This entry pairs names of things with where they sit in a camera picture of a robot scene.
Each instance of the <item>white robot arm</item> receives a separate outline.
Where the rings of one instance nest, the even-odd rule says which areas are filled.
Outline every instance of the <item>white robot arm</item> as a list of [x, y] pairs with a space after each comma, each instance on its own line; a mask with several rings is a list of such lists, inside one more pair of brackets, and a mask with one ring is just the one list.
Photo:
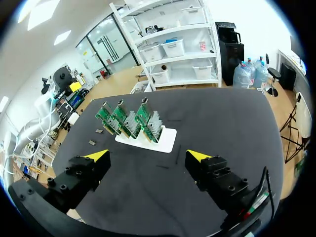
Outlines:
[[3, 182], [6, 190], [13, 183], [13, 155], [20, 156], [24, 147], [28, 143], [38, 138], [42, 134], [45, 134], [46, 136], [50, 130], [54, 130], [60, 124], [60, 118], [55, 110], [53, 110], [54, 97], [51, 93], [42, 95], [34, 103], [34, 105], [38, 111], [39, 118], [29, 121], [21, 129], [17, 136], [11, 132], [7, 132], [5, 137]]

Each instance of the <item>water bottle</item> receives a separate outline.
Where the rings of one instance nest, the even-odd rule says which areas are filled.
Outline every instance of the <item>water bottle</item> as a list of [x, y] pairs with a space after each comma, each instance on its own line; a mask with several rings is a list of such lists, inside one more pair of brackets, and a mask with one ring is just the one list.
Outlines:
[[268, 79], [268, 70], [265, 67], [265, 62], [261, 61], [261, 65], [256, 67], [255, 81], [253, 83], [254, 88], [263, 88], [266, 86]]
[[253, 85], [255, 81], [256, 67], [251, 63], [251, 58], [248, 58], [247, 67], [251, 72], [249, 85]]
[[261, 66], [261, 62], [262, 62], [262, 56], [260, 56], [260, 58], [257, 59], [257, 61], [256, 61], [256, 63], [255, 63], [255, 68], [256, 68], [257, 66]]
[[241, 62], [234, 71], [233, 88], [249, 88], [251, 72], [245, 62]]

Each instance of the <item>yellow object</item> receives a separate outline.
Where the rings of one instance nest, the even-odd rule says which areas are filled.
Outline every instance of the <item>yellow object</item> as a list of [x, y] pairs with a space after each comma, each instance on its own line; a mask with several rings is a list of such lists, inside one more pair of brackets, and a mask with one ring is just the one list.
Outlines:
[[29, 166], [29, 170], [32, 170], [32, 171], [36, 172], [37, 174], [42, 174], [43, 173], [43, 171], [41, 171], [40, 169], [35, 168], [33, 166]]
[[77, 81], [77, 82], [72, 83], [69, 87], [72, 92], [75, 92], [76, 90], [80, 89], [82, 86], [80, 82]]
[[212, 158], [211, 156], [208, 156], [208, 155], [205, 155], [205, 154], [202, 154], [202, 153], [199, 153], [199, 152], [195, 152], [195, 151], [192, 151], [192, 150], [187, 150], [187, 152], [190, 152], [195, 157], [195, 159], [197, 159], [200, 163], [201, 163], [202, 159]]
[[84, 158], [89, 157], [90, 159], [94, 159], [94, 162], [96, 162], [101, 156], [104, 155], [105, 152], [109, 152], [109, 150], [104, 150], [104, 151], [96, 152], [90, 155], [86, 155], [84, 156]]

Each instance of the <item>ceiling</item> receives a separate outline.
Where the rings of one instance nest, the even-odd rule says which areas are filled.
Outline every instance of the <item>ceiling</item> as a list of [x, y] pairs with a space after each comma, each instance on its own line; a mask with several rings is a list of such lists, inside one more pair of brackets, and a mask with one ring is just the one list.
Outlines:
[[[61, 0], [46, 22], [27, 31], [29, 15], [17, 24], [18, 13], [0, 45], [0, 99], [13, 98], [29, 76], [63, 49], [75, 47], [99, 21], [111, 13], [116, 0]], [[71, 30], [69, 37], [53, 46], [56, 37]]]

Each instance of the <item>green circuit board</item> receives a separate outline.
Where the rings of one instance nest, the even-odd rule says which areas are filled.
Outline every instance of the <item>green circuit board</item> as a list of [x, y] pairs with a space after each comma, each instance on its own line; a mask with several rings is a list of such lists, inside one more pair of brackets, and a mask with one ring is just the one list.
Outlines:
[[108, 120], [111, 117], [111, 106], [107, 103], [104, 102], [102, 107], [99, 109], [98, 113], [95, 115], [97, 119], [100, 119], [102, 121], [103, 127], [110, 133], [114, 134], [116, 133], [117, 135], [121, 134], [120, 130], [114, 130], [109, 124]]
[[125, 127], [124, 122], [127, 118], [127, 113], [123, 107], [123, 100], [118, 102], [118, 106], [114, 109], [111, 114], [111, 119], [116, 120], [119, 123], [119, 129], [122, 131], [127, 137], [131, 135], [131, 132]]
[[158, 139], [154, 136], [151, 131], [148, 122], [153, 115], [153, 112], [149, 105], [147, 104], [148, 99], [144, 98], [141, 106], [139, 107], [135, 120], [142, 125], [142, 130], [144, 131], [146, 137], [149, 141], [158, 142]]

